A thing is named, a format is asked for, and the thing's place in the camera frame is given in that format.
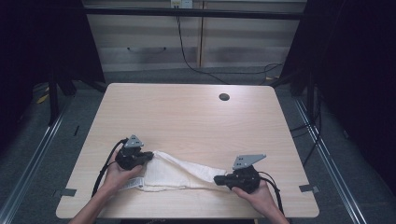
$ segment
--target electrical outlet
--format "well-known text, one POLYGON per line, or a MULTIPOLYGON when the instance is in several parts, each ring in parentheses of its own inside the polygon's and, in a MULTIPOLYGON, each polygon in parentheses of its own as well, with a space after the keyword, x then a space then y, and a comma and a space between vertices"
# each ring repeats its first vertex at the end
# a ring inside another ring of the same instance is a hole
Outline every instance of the electrical outlet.
POLYGON ((171 0, 171 8, 181 8, 181 0, 171 0))
POLYGON ((192 8, 192 0, 181 0, 182 8, 192 8))

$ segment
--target light wood table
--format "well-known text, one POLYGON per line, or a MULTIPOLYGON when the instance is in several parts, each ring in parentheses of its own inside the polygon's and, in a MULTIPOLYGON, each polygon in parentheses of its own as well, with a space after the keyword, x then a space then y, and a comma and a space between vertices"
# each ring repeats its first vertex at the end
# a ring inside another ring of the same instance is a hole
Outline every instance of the light wood table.
MULTIPOLYGON (((280 188, 287 217, 315 217, 318 206, 307 185, 289 128, 274 89, 255 86, 111 84, 98 109, 67 184, 74 197, 63 196, 61 218, 73 217, 91 198, 106 158, 119 140, 136 134, 143 151, 161 150, 232 172, 238 155, 265 153, 254 164, 280 188), (228 101, 219 95, 227 93, 228 101)), ((261 217, 231 191, 180 189, 120 191, 100 217, 114 218, 255 218, 261 217)))

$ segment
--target fabric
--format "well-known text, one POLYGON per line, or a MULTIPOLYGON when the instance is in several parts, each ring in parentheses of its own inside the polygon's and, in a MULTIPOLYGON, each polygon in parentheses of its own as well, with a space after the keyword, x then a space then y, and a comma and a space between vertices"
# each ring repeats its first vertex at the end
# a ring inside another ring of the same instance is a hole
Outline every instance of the fabric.
POLYGON ((226 171, 201 164, 181 161, 164 152, 154 151, 154 157, 147 163, 143 191, 168 189, 218 189, 213 177, 225 175, 226 171))

